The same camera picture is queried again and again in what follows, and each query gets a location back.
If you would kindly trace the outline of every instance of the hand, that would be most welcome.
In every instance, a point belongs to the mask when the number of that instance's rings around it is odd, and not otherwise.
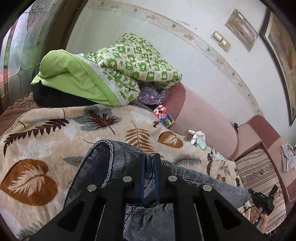
[[[260,214],[260,217],[263,219],[263,223],[261,224],[259,231],[264,234],[265,229],[267,227],[267,223],[268,223],[268,216],[266,213],[262,213],[262,214]],[[259,212],[257,211],[255,213],[254,217],[252,217],[250,220],[251,224],[256,223],[258,221],[258,218],[259,218]]]

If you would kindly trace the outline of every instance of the light switch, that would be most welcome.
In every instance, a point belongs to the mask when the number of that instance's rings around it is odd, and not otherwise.
[[[224,49],[225,51],[228,51],[230,48],[230,43],[217,31],[215,31],[212,34],[212,38],[215,39],[219,46]]]

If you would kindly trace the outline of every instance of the brown leaf print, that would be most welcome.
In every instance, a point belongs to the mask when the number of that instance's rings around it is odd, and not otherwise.
[[[165,131],[160,134],[157,142],[173,148],[181,148],[183,146],[183,141],[171,131]]]
[[[226,182],[226,178],[225,177],[222,177],[220,174],[217,174],[216,179],[218,179],[219,181]]]
[[[20,160],[10,168],[0,189],[22,203],[44,206],[57,194],[57,184],[47,172],[48,166],[41,160]]]
[[[61,129],[62,126],[66,126],[66,124],[69,124],[69,121],[67,121],[66,119],[51,119],[48,122],[45,122],[44,125],[36,126],[32,130],[10,134],[6,138],[6,140],[4,141],[5,144],[4,144],[4,148],[3,148],[3,154],[5,156],[7,147],[10,144],[12,144],[15,140],[19,140],[21,138],[24,139],[27,136],[27,134],[28,134],[28,137],[30,137],[32,135],[32,133],[33,133],[34,137],[36,137],[39,134],[39,132],[41,135],[43,135],[44,131],[46,131],[47,134],[50,134],[51,129],[54,132],[56,130],[56,128]]]
[[[153,121],[153,127],[156,128],[156,126],[160,123],[160,121]]]
[[[237,187],[240,187],[240,179],[238,177],[235,179],[235,182],[237,184]]]
[[[118,122],[118,120],[116,118],[113,118],[112,116],[107,118],[107,114],[108,113],[103,113],[101,117],[95,111],[90,110],[89,115],[92,118],[88,118],[89,121],[87,122],[93,122],[93,127],[97,127],[97,129],[103,128],[103,127],[109,127],[113,132],[113,134],[115,135],[114,130],[112,130],[110,126]]]
[[[150,141],[149,141],[150,131],[137,128],[134,123],[133,125],[135,126],[135,129],[131,129],[127,131],[127,135],[126,135],[127,138],[125,141],[126,142],[128,141],[128,144],[131,144],[141,149],[143,152],[146,152],[150,155],[154,155],[155,151],[150,145]]]
[[[207,155],[207,160],[208,160],[208,165],[207,165],[207,174],[210,176],[211,174],[211,168],[212,168],[212,163],[213,163],[213,158],[211,157],[211,155],[208,153]]]

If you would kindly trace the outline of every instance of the green patterned quilt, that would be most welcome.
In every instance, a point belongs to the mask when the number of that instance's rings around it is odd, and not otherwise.
[[[181,78],[182,74],[150,43],[134,34],[124,34],[115,44],[93,53],[50,51],[31,84],[41,81],[42,85],[99,104],[123,106],[138,97],[138,81],[169,89]]]
[[[136,80],[155,82],[160,88],[169,89],[182,78],[148,41],[135,34],[124,34],[115,44],[83,57],[102,67],[103,73],[129,101],[139,95]]]

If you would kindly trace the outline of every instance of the pink sofa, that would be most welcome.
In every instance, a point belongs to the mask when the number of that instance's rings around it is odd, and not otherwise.
[[[172,131],[185,136],[190,136],[188,129],[203,131],[207,145],[230,160],[237,161],[254,150],[264,149],[278,175],[289,213],[296,199],[296,172],[282,172],[280,145],[286,141],[262,116],[254,116],[240,126],[237,134],[222,114],[181,83],[169,90],[163,105],[176,121]]]

